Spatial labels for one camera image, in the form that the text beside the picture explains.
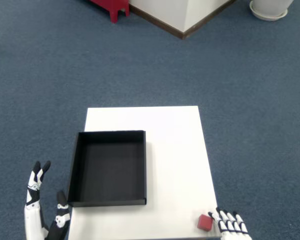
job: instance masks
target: wooden baseboard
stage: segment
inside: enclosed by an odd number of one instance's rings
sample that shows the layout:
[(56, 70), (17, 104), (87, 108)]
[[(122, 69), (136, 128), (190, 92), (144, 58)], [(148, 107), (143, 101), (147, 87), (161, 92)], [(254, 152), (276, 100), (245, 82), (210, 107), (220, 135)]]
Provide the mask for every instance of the wooden baseboard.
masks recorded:
[(139, 17), (147, 20), (148, 22), (158, 26), (159, 28), (165, 30), (166, 32), (180, 38), (180, 39), (186, 39), (189, 37), (191, 34), (193, 34), (195, 31), (197, 31), (199, 28), (201, 28), (203, 25), (205, 25), (207, 22), (209, 22), (214, 16), (218, 15), (221, 13), (224, 9), (226, 9), (228, 6), (233, 4), (236, 0), (229, 0), (225, 4), (221, 5), (218, 7), (216, 10), (214, 10), (212, 13), (210, 13), (208, 16), (204, 17), (201, 19), (199, 22), (197, 22), (195, 25), (190, 27), (187, 31), (182, 32), (175, 27), (159, 20), (158, 18), (146, 13), (145, 11), (142, 11), (141, 9), (132, 6), (130, 4), (130, 11)]

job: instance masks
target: stool leg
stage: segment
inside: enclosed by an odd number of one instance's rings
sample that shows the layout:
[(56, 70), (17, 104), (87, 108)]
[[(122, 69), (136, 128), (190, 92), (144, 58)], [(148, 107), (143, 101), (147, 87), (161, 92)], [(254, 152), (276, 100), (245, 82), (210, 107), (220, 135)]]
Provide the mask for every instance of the stool leg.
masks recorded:
[(125, 16), (128, 17), (130, 15), (129, 4), (125, 7)]
[(110, 18), (112, 23), (118, 22), (118, 11), (110, 11)]

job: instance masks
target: black box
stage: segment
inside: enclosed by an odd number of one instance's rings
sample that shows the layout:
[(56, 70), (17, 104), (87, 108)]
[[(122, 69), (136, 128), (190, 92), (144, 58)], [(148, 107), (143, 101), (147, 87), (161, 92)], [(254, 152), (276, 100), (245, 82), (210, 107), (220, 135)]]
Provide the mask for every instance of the black box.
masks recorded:
[(73, 207), (145, 205), (146, 132), (79, 132), (67, 201)]

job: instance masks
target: white flower pot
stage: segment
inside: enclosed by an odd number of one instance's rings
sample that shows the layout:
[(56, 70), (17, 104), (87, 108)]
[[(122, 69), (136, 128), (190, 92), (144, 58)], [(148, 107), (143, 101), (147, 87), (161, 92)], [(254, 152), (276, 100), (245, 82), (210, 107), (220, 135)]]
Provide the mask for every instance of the white flower pot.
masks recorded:
[(294, 0), (253, 0), (250, 3), (252, 13), (263, 20), (275, 21), (288, 13), (288, 7)]

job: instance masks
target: white wall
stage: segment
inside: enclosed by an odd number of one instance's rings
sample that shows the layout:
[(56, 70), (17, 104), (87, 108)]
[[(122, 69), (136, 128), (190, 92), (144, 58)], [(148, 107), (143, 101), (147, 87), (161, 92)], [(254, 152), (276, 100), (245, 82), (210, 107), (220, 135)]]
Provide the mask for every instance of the white wall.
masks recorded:
[(229, 0), (130, 0), (130, 4), (185, 32)]
[(185, 29), (188, 1), (130, 0), (130, 4), (183, 32)]
[(183, 32), (228, 1), (229, 0), (189, 0), (186, 9)]

